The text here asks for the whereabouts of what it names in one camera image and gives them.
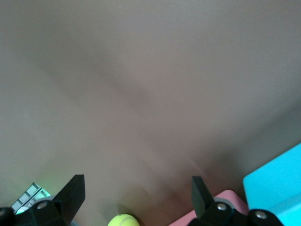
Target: screw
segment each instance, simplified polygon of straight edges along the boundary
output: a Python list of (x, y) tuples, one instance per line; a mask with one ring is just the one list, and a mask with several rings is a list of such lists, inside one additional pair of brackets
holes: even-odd
[(224, 203), (218, 203), (217, 208), (224, 211), (227, 209), (227, 206)]
[(47, 205), (48, 205), (47, 202), (41, 202), (41, 203), (37, 206), (37, 209), (40, 210), (40, 209), (46, 207)]
[(256, 217), (260, 218), (260, 219), (266, 219), (268, 218), (268, 216), (265, 214), (265, 212), (262, 211), (256, 211), (255, 212)]

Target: blue block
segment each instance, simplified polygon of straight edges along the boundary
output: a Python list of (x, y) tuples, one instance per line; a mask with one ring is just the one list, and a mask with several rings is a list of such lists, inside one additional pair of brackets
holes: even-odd
[(301, 225), (301, 144), (247, 175), (249, 209), (268, 210), (285, 226)]

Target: gray surface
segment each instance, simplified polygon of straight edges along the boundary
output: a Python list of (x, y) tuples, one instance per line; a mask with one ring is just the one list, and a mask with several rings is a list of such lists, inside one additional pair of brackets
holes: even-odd
[(85, 174), (82, 226), (163, 226), (300, 142), (299, 1), (0, 0), (0, 204)]

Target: tennis ball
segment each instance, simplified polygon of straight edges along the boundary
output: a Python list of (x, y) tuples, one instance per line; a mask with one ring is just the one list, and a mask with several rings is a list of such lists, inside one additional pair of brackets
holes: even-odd
[(108, 226), (139, 226), (139, 223), (129, 214), (119, 214), (109, 222)]

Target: pink box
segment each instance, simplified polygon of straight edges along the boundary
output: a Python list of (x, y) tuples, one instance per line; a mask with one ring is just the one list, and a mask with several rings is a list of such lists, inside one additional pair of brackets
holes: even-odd
[[(241, 200), (241, 198), (239, 198), (239, 196), (231, 190), (225, 190), (221, 193), (219, 193), (216, 198), (222, 198), (222, 199), (226, 199), (229, 200), (235, 207), (235, 209), (245, 215), (248, 215), (249, 209), (247, 204), (244, 203), (244, 201)], [(188, 214), (186, 214), (185, 216), (181, 217), (180, 219), (178, 219), (177, 221), (173, 222), (172, 224), (170, 224), (169, 226), (187, 226), (194, 218), (196, 218), (197, 215), (195, 213), (195, 211), (191, 211)]]

